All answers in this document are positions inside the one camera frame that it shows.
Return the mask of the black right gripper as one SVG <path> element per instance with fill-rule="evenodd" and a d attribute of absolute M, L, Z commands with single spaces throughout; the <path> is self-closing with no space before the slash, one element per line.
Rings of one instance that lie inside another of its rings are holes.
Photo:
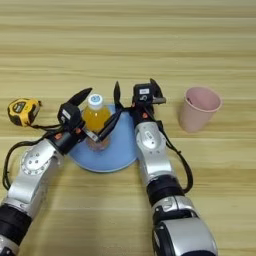
<path fill-rule="evenodd" d="M 157 82 L 150 78 L 150 83 L 154 87 L 154 96 L 155 97 L 133 97 L 132 104 L 130 107 L 123 107 L 120 98 L 121 98 L 121 90 L 119 82 L 116 81 L 114 87 L 114 103 L 116 111 L 122 110 L 126 111 L 130 114 L 133 119 L 134 125 L 138 125 L 143 122 L 155 122 L 154 118 L 154 104 L 165 104 L 166 98 L 163 97 L 162 90 Z"/>

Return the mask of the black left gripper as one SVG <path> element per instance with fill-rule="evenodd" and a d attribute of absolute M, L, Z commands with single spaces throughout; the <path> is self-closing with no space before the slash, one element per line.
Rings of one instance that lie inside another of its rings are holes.
<path fill-rule="evenodd" d="M 73 95 L 68 101 L 68 105 L 79 106 L 91 93 L 91 88 L 86 88 Z M 77 144 L 83 142 L 86 138 L 93 142 L 105 140 L 108 135 L 114 130 L 121 116 L 121 111 L 118 111 L 110 116 L 104 123 L 103 129 L 98 133 L 92 132 L 85 127 L 85 122 L 82 121 L 76 126 L 62 125 L 56 132 L 48 137 L 48 140 L 62 154 L 68 154 Z"/>

